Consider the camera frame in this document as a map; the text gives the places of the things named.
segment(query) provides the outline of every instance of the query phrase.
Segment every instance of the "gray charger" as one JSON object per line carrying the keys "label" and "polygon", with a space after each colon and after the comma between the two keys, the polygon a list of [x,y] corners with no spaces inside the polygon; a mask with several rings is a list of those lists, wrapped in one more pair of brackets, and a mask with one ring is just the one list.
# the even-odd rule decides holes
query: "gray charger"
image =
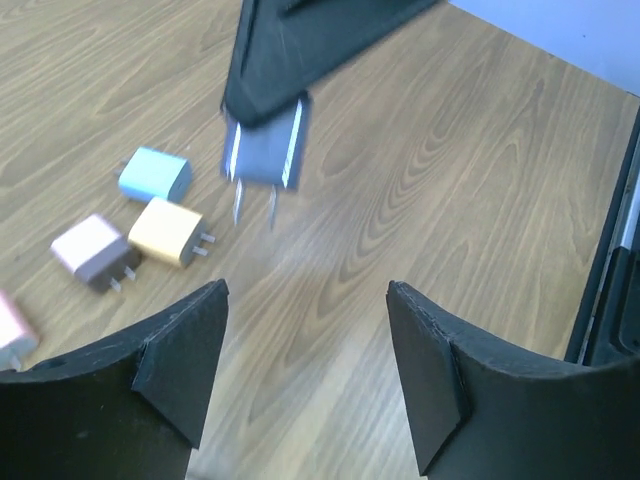
{"label": "gray charger", "polygon": [[236,183],[233,206],[236,225],[240,221],[246,185],[271,187],[271,228],[275,223],[279,190],[297,190],[311,105],[311,97],[305,92],[272,120],[252,129],[243,127],[227,115],[227,136],[220,173]]}

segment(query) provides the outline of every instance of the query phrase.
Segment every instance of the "charger prong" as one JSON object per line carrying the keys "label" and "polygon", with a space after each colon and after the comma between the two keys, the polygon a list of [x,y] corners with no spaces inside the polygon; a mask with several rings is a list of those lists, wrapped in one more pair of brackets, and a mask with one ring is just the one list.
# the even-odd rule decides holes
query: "charger prong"
{"label": "charger prong", "polygon": [[16,372],[22,370],[22,362],[15,354],[12,355],[11,358],[9,358],[9,365],[11,365],[11,368],[13,368]]}
{"label": "charger prong", "polygon": [[271,188],[271,198],[269,201],[269,228],[273,230],[276,223],[276,209],[278,207],[278,187]]}
{"label": "charger prong", "polygon": [[208,233],[201,233],[200,234],[200,239],[203,242],[216,243],[216,237],[214,237],[213,235],[209,235]]}
{"label": "charger prong", "polygon": [[134,272],[131,267],[124,267],[124,274],[127,276],[129,280],[136,279],[136,272]]}
{"label": "charger prong", "polygon": [[196,255],[200,255],[201,257],[206,257],[207,255],[209,255],[209,250],[202,247],[193,247],[193,253],[195,253]]}
{"label": "charger prong", "polygon": [[120,282],[118,282],[115,278],[109,280],[109,285],[111,285],[111,288],[113,288],[118,293],[122,291],[122,285],[120,285]]}
{"label": "charger prong", "polygon": [[233,223],[238,225],[240,223],[240,216],[242,215],[242,204],[244,202],[244,185],[242,180],[238,180],[236,186],[236,199],[233,204]]}

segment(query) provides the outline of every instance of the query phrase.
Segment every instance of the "pink charger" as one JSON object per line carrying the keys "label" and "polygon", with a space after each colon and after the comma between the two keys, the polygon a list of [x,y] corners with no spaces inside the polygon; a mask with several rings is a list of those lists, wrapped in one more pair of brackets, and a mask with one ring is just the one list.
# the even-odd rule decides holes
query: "pink charger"
{"label": "pink charger", "polygon": [[0,290],[0,370],[21,370],[21,360],[33,352],[39,340],[11,297]]}
{"label": "pink charger", "polygon": [[51,250],[69,272],[99,293],[110,288],[119,292],[120,280],[133,280],[140,265],[140,253],[96,213],[56,238]]}

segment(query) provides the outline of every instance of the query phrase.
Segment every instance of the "metal prong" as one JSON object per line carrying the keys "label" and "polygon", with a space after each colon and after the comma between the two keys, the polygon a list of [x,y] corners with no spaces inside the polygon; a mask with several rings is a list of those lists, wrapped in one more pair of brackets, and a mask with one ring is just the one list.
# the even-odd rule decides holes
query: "metal prong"
{"label": "metal prong", "polygon": [[276,209],[278,207],[278,188],[274,185],[271,190],[271,199],[269,202],[269,228],[273,230],[276,223]]}
{"label": "metal prong", "polygon": [[200,234],[200,239],[203,242],[216,243],[216,237],[214,237],[213,235],[209,235],[208,233],[201,233]]}
{"label": "metal prong", "polygon": [[11,368],[13,368],[16,372],[22,370],[22,362],[20,362],[20,359],[16,355],[11,356],[11,358],[9,359],[9,365],[11,365]]}
{"label": "metal prong", "polygon": [[233,223],[238,225],[240,222],[240,215],[242,214],[242,203],[244,201],[244,186],[242,180],[238,180],[236,186],[236,201],[233,204]]}
{"label": "metal prong", "polygon": [[122,291],[122,285],[120,285],[120,282],[118,282],[115,278],[109,280],[109,285],[111,285],[111,288],[113,288],[118,293]]}
{"label": "metal prong", "polygon": [[129,280],[136,279],[136,272],[134,272],[131,267],[124,267],[124,274],[127,276]]}
{"label": "metal prong", "polygon": [[202,248],[202,247],[193,247],[192,252],[195,253],[196,255],[201,255],[203,257],[206,257],[207,255],[209,255],[209,251],[206,248]]}
{"label": "metal prong", "polygon": [[129,164],[129,160],[131,160],[131,159],[130,159],[130,158],[123,158],[123,159],[121,159],[121,160],[120,160],[120,162],[118,162],[118,163],[120,163],[120,165],[122,165],[122,166],[121,166],[121,167],[116,168],[116,169],[113,171],[113,174],[114,174],[116,177],[119,177],[120,175],[122,175],[122,172],[124,172],[124,167],[126,167],[126,166]]}

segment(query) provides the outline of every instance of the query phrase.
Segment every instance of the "blue charger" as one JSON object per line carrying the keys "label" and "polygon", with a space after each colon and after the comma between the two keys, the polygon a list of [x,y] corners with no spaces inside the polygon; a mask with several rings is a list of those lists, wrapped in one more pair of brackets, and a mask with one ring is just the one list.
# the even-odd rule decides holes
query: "blue charger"
{"label": "blue charger", "polygon": [[149,203],[160,197],[180,203],[192,178],[188,160],[140,147],[120,173],[118,187],[123,195],[139,202]]}

